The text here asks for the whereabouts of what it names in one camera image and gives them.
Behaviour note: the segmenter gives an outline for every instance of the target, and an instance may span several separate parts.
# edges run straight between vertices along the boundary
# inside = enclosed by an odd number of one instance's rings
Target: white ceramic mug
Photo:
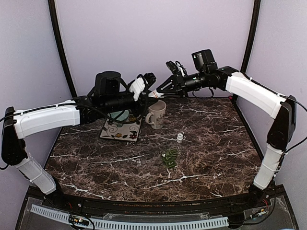
[[[146,116],[146,123],[150,124],[153,129],[161,129],[164,126],[164,115],[166,103],[159,100],[148,108],[149,114]]]

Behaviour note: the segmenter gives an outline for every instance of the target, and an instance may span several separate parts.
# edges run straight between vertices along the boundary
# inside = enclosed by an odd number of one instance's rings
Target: floral coaster
[[[136,117],[130,114],[127,121],[135,121],[136,119]],[[141,121],[142,120],[139,120],[132,124],[120,124],[107,119],[102,128],[100,138],[136,141],[138,139]]]

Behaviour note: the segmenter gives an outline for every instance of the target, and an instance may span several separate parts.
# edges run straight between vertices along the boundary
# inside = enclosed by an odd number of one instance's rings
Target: marble table surface
[[[246,193],[259,156],[228,98],[164,99],[165,126],[136,142],[99,138],[104,120],[62,129],[46,164],[64,193],[120,201],[188,201]],[[176,142],[184,132],[181,144]],[[161,152],[177,148],[177,167]]]

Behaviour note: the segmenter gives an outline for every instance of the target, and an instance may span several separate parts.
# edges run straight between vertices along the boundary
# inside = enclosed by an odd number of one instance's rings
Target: black vertical pole
[[[65,74],[65,78],[66,78],[69,90],[71,92],[71,96],[72,97],[76,97],[77,96],[77,92],[76,92],[76,89],[75,89],[75,87],[73,85],[73,81],[72,81],[72,78],[71,78],[71,73],[69,71],[69,67],[68,67],[68,63],[67,63],[64,47],[63,47],[63,42],[62,42],[61,34],[60,34],[60,31],[59,31],[59,22],[58,22],[55,2],[54,2],[54,0],[48,0],[48,4],[49,4],[49,12],[50,12],[50,18],[51,18],[53,33],[54,33],[54,37],[56,39],[56,43],[57,43],[57,47],[58,47],[58,52],[59,52],[59,58],[60,58],[61,63],[62,63],[63,71],[64,71],[64,74]]]
[[[261,3],[261,0],[254,1],[254,9],[253,9],[253,15],[251,17],[251,23],[250,23],[249,34],[248,34],[248,42],[246,44],[245,54],[243,57],[242,66],[240,70],[241,72],[244,72],[244,73],[246,72],[248,68],[248,62],[249,62],[250,54],[251,54],[253,44],[254,44],[257,22],[258,22],[258,17],[259,17],[259,12],[260,12],[260,3]],[[233,96],[233,100],[235,102],[237,98],[238,98],[237,95]]]

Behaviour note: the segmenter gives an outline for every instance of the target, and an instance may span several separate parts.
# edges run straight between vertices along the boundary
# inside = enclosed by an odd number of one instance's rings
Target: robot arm
[[[15,166],[50,199],[61,204],[60,185],[26,151],[24,138],[57,127],[88,124],[103,117],[91,107],[104,114],[131,109],[135,115],[139,115],[146,101],[142,94],[144,81],[150,87],[155,82],[155,76],[152,73],[138,76],[127,86],[119,73],[108,71],[96,76],[95,87],[87,96],[26,111],[7,108],[2,131],[3,161]],[[126,88],[124,92],[119,92],[120,83]],[[151,98],[147,103],[151,105],[156,101]]]
[[[259,194],[258,190],[263,191],[267,188],[279,169],[281,158],[295,130],[296,105],[293,101],[281,97],[282,94],[260,85],[232,67],[218,69],[211,50],[194,53],[192,57],[198,73],[183,75],[182,65],[169,61],[166,65],[171,70],[172,76],[150,96],[185,97],[188,92],[200,88],[219,88],[248,100],[273,118],[274,123],[268,133],[265,157],[249,190],[250,193]]]

